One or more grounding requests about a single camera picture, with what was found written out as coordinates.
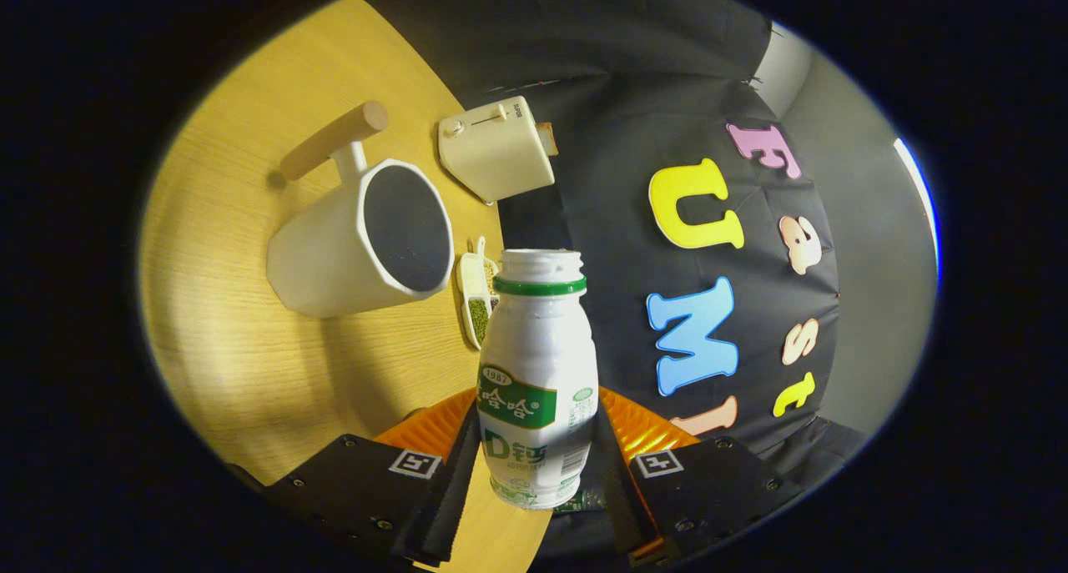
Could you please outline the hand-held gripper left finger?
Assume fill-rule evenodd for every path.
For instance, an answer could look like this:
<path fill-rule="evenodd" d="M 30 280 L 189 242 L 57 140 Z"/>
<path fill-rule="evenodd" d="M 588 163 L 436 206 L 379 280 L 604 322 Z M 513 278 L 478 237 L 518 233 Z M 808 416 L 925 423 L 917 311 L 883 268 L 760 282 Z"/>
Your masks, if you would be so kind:
<path fill-rule="evenodd" d="M 342 434 L 272 483 L 230 464 L 253 492 L 390 568 L 442 566 L 478 452 L 476 391 L 420 410 L 374 439 Z"/>

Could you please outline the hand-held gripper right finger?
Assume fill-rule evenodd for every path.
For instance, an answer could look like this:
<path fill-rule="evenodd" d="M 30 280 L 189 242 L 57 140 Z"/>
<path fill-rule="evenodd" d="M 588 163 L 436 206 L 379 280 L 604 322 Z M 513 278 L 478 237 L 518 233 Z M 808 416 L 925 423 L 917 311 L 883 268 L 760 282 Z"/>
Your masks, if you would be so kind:
<path fill-rule="evenodd" d="M 596 444 L 617 550 L 668 568 L 721 550 L 804 492 L 731 436 L 702 441 L 600 388 Z"/>

